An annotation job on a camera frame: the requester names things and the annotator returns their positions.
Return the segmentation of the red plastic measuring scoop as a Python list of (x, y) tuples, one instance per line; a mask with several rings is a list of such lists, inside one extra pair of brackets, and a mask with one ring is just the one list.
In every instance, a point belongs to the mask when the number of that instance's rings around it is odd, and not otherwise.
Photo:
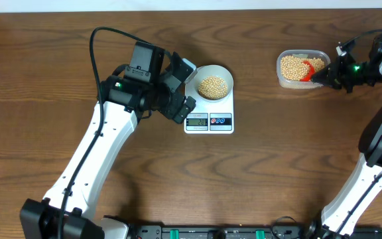
[(302, 63), (307, 65), (309, 67), (309, 70), (308, 70), (307, 75), (305, 77), (301, 78), (300, 81), (301, 82), (309, 82), (309, 81), (311, 81), (312, 75), (315, 73), (315, 69), (314, 69), (313, 65), (311, 65), (311, 63), (307, 60), (304, 60)]

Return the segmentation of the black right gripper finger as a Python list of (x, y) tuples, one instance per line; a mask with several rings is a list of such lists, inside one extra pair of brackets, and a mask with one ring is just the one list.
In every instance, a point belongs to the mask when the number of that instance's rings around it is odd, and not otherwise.
[(327, 79), (329, 77), (330, 73), (330, 65), (323, 67), (323, 69), (317, 71), (314, 73), (311, 77), (311, 79)]
[(334, 83), (330, 77), (313, 76), (311, 77), (313, 83), (321, 84), (322, 86), (333, 88)]

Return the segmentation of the soybeans in grey bowl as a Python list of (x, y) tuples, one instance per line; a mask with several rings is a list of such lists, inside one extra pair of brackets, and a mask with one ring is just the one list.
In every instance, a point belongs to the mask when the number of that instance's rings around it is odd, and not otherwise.
[(223, 78), (219, 76), (209, 76), (200, 82), (198, 93), (208, 100), (220, 100), (227, 96), (228, 86)]

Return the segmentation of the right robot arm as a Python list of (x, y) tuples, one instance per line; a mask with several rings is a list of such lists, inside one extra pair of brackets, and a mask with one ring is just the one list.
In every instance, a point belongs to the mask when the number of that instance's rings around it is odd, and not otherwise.
[[(338, 57), (311, 81), (352, 92), (354, 86), (382, 83), (382, 29), (375, 29), (367, 62), (351, 55), (356, 38), (338, 45)], [(382, 238), (382, 228), (358, 227), (357, 221), (382, 190), (382, 106), (364, 129), (355, 169), (337, 196), (311, 222), (305, 238)]]

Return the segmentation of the clear plastic container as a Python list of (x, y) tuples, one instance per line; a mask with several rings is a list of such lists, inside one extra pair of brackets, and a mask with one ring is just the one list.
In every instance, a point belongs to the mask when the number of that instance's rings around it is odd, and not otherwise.
[(321, 84), (313, 83), (312, 81), (299, 82), (299, 81), (287, 80), (286, 78), (284, 78), (281, 74), (280, 60), (282, 57), (290, 56), (290, 55), (301, 57), (301, 58), (321, 58), (325, 62), (326, 66), (329, 63), (331, 63), (330, 57), (326, 53), (319, 50), (286, 50), (282, 52), (277, 58), (277, 76), (279, 79), (279, 84), (283, 88), (299, 89), (299, 90), (322, 87)]

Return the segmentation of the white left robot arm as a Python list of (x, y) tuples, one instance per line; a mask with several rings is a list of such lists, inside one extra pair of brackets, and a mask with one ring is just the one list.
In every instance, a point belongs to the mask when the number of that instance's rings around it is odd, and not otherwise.
[(68, 166), (41, 201), (28, 199), (21, 212), (25, 238), (127, 238), (129, 227), (108, 216), (93, 221), (102, 186), (113, 163), (143, 119), (158, 111), (181, 124), (196, 101), (180, 91), (197, 68), (177, 53), (161, 68), (164, 54), (133, 56), (99, 84), (102, 101)]

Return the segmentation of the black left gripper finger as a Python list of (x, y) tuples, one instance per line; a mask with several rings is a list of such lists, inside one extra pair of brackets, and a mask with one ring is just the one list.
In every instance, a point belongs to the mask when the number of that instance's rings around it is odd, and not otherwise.
[(179, 110), (174, 114), (172, 120), (175, 123), (182, 124), (188, 114), (196, 107), (196, 101), (193, 97), (188, 96), (179, 107)]
[(177, 52), (173, 52), (172, 59), (167, 86), (171, 92), (175, 92), (183, 83), (189, 82), (194, 77), (194, 64), (186, 58), (181, 58)]

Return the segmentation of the pile of soybeans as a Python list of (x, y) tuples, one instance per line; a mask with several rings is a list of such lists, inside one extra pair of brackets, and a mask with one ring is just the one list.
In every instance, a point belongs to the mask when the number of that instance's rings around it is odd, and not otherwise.
[(302, 62), (307, 60), (313, 65), (315, 73), (326, 66), (321, 58), (301, 58), (297, 56), (284, 56), (280, 60), (281, 74), (287, 80), (299, 81), (308, 73), (309, 67)]

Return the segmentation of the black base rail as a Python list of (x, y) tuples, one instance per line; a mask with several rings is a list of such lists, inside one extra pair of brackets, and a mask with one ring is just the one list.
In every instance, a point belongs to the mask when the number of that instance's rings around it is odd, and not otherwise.
[(131, 225), (127, 239), (273, 239), (304, 238), (299, 226), (269, 227), (167, 227), (159, 225)]

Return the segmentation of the grey round bowl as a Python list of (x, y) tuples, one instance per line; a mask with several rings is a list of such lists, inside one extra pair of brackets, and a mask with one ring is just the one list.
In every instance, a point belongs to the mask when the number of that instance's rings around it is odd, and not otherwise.
[(198, 102), (220, 103), (231, 96), (233, 77), (223, 66), (201, 66), (191, 81), (191, 90)]

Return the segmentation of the white digital kitchen scale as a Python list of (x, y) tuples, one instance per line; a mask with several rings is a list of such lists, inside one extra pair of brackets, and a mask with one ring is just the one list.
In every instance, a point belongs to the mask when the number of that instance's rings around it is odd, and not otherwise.
[[(209, 77), (221, 78), (225, 97), (209, 100), (198, 92), (200, 84)], [(196, 107), (184, 122), (188, 134), (231, 134), (234, 132), (233, 77), (223, 66), (208, 65), (197, 69), (197, 74), (185, 86), (186, 96), (196, 101)]]

